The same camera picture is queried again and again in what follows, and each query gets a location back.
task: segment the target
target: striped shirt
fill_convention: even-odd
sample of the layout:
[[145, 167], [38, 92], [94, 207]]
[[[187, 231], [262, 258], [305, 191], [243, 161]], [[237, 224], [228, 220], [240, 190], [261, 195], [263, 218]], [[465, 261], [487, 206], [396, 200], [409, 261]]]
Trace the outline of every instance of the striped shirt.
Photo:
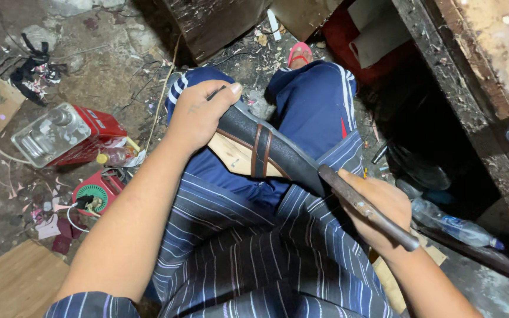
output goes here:
[[[353, 130], [319, 158], [362, 175]], [[159, 317], [397, 317], [332, 194], [292, 185], [277, 211], [184, 173], [152, 282]], [[92, 291], [54, 303], [46, 317], [138, 317], [128, 298]]]

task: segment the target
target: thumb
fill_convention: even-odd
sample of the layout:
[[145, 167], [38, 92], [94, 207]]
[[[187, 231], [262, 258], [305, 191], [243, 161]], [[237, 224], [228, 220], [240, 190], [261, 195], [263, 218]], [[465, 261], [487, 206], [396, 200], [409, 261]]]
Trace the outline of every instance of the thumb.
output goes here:
[[215, 96], [208, 102], [210, 108], [214, 110], [220, 117], [241, 98], [243, 86], [239, 83], [233, 83], [226, 88], [218, 91]]

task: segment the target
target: white cable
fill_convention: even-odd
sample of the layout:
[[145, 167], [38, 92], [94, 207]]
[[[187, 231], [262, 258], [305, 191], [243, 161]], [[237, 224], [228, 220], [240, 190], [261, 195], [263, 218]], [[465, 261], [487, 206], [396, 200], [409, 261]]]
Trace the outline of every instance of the white cable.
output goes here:
[[71, 209], [71, 208], [73, 208], [73, 207], [75, 207], [75, 206], [77, 206], [77, 202], [76, 202], [76, 203], [74, 203], [73, 205], [71, 205], [71, 206], [68, 208], [68, 210], [66, 211], [66, 217], [68, 217], [68, 221], [70, 221], [70, 224], [71, 224], [73, 227], [77, 228], [78, 230], [80, 230], [80, 231], [84, 231], [84, 232], [89, 232], [89, 230], [84, 230], [83, 228], [78, 228], [78, 227], [74, 224], [74, 222], [72, 222], [72, 220], [70, 219], [70, 209]]
[[18, 163], [27, 163], [27, 164], [29, 164], [29, 165], [31, 165], [31, 164], [32, 164], [32, 163], [30, 163], [29, 161], [21, 160], [21, 159], [17, 159], [17, 158], [15, 158], [15, 157], [11, 157], [10, 155], [8, 155], [8, 154], [4, 153], [4, 151], [3, 151], [3, 150], [1, 150], [1, 149], [0, 149], [0, 154], [2, 154], [3, 156], [5, 156], [5, 157], [7, 157], [7, 158], [9, 158], [9, 159], [11, 159], [11, 160], [13, 160], [13, 161], [18, 162]]

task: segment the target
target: fingernail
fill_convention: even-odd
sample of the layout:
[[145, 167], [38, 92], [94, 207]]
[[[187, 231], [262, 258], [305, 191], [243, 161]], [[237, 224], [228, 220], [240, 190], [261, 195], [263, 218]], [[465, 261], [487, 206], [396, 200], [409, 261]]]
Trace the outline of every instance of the fingernail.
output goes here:
[[241, 90], [241, 84], [233, 83], [233, 84], [231, 84], [231, 86], [229, 88], [231, 89], [233, 94], [237, 94]]

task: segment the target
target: plastic bottle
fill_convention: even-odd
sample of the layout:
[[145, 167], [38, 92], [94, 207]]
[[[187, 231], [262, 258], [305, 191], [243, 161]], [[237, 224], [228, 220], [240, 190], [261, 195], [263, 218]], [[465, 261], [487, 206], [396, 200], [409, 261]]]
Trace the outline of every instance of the plastic bottle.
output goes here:
[[475, 247], [491, 246], [499, 250], [504, 249], [504, 244], [484, 228], [471, 221], [447, 215], [427, 200], [412, 200], [412, 216], [423, 225], [429, 228], [440, 228], [465, 244]]
[[132, 158], [135, 158], [136, 155], [134, 148], [129, 146], [106, 148], [97, 155], [95, 160], [107, 166], [123, 167], [126, 163], [131, 161]]

